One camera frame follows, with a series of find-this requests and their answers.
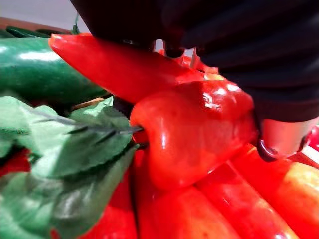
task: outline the hand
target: hand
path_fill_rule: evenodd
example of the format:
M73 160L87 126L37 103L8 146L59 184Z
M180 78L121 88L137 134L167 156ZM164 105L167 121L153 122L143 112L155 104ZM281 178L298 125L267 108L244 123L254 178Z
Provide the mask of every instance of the hand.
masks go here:
M167 0L166 28L182 46L251 94L265 118L319 114L319 1Z
M165 29L161 21L162 0L71 0L94 36L129 42L153 49L163 39L167 54L177 57L180 33Z

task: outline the red bell pepper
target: red bell pepper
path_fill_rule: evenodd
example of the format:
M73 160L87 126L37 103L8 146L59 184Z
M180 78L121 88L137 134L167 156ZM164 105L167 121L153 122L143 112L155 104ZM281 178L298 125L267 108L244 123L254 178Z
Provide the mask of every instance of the red bell pepper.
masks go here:
M264 162L248 145L236 169L304 239L319 236L319 170L288 159Z
M135 202L140 239L238 239L222 214L195 187L157 190L148 178L147 152L134 160Z
M0 177L5 176L8 173L30 171L30 164L27 157L28 154L29 150L27 149L22 149L15 153L8 162L6 162L3 166L0 166Z
M203 74L156 52L135 49L89 35L52 35L50 47L67 63L110 93L136 103Z
M294 154L293 156L290 156L289 157L289 159L291 160L291 161L293 161L293 162L298 162L298 163L303 163L303 164L306 164L306 165L309 165L309 166L311 166L311 167L314 167L314 168L316 168L316 169L319 169L319 164L316 162L316 161L318 161L319 160L319 157L317 156L317 155L319 155L319 153L317 153L317 158L316 158L316 161L314 161L314 160L312 160L312 158L309 158L309 157L307 157L305 154L304 154L304 150L309 150L309 149L311 149L312 150L312 152L316 152L316 151L314 151L312 148L310 148L310 147L305 147L304 149L303 149L303 152L298 152L298 153L296 153L296 154Z
M149 171L160 189L189 186L256 136L250 96L229 81L198 81L138 102L131 125L144 128Z
M312 129L309 141L309 146L319 152L319 125Z
M242 238L298 238L232 166L223 164L196 185Z

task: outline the artificial leaf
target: artificial leaf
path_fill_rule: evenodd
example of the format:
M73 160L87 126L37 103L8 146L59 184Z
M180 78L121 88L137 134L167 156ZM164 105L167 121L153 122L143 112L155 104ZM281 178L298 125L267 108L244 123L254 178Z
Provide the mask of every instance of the artificial leaf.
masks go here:
M100 218L137 148L130 145L112 161L62 179L31 173L0 178L0 238L46 239L52 228L64 239L83 234Z
M13 97L0 97L0 110L6 112L0 116L0 125L27 130L28 135L13 136L18 145L41 157L32 161L32 173L58 178L111 160L131 141L127 118L112 107L101 106L90 120L77 114L75 118L88 123L83 124L60 117L49 107L35 110Z
M89 105L87 107L82 107L72 111L69 118L82 123L93 123L100 124L97 122L96 118L101 113L101 110L106 106L113 105L113 96L104 99L94 105Z

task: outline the artificial vegetable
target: artificial vegetable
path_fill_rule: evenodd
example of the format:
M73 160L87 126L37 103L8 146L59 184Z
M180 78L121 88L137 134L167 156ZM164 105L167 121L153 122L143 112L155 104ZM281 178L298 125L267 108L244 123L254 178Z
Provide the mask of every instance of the artificial vegetable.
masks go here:
M67 34L66 32L61 32L61 31L56 31L56 30L51 30L51 29L42 29L42 28L37 29L35 31L46 34L48 36L51 36L52 34Z
M138 102L130 120L148 136L152 182L170 190L205 177L255 138L252 109L248 94L221 80L184 83Z
M154 92L203 75L156 52L90 35L52 35L50 47L76 70L110 93L136 103Z
M140 239L239 239L222 214L195 187L157 190L148 178L148 153L134 158L135 202Z
M319 152L319 125L312 129L309 140L309 146Z
M231 165L221 165L196 185L242 238L298 238Z
M0 92L31 102L72 105L106 94L63 61L43 38L0 41Z
M319 170L288 159L264 162L251 145L233 164L300 238L318 238Z
M31 30L16 27L16 26L7 26L6 31L15 37L41 37L41 38L50 37L49 35L41 33L41 32L31 31Z
M10 34L4 29L0 29L0 39L1 38L15 38L15 36L13 36L12 34Z

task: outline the red pepper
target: red pepper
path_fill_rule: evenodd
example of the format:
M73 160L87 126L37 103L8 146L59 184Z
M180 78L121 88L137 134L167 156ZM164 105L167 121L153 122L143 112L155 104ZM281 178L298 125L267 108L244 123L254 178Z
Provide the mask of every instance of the red pepper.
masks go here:
M297 239L275 210L230 165L197 183L211 203L245 239Z
M152 182L189 186L256 136L250 96L229 81L198 81L138 102L131 125L144 128Z
M136 239L136 225L131 204L128 173L114 191L102 217L78 239Z
M306 155L303 154L303 152L296 153L293 156L290 156L289 159L293 162L303 163L311 167L314 167L316 169L319 169L319 164L316 161L312 160L312 158L308 158Z
M303 239L319 236L319 170L288 159L264 162L248 145L236 169Z
M319 152L319 126L315 126L309 136L309 146Z
M161 192L150 182L147 152L134 160L140 239L238 239L222 214L195 187Z
M15 153L8 162L3 166L0 166L0 177L5 176L8 173L30 171L30 164L27 157L28 154L29 151L27 149Z
M112 94L136 103L203 74L156 52L135 49L89 35L52 35L50 47L67 63Z

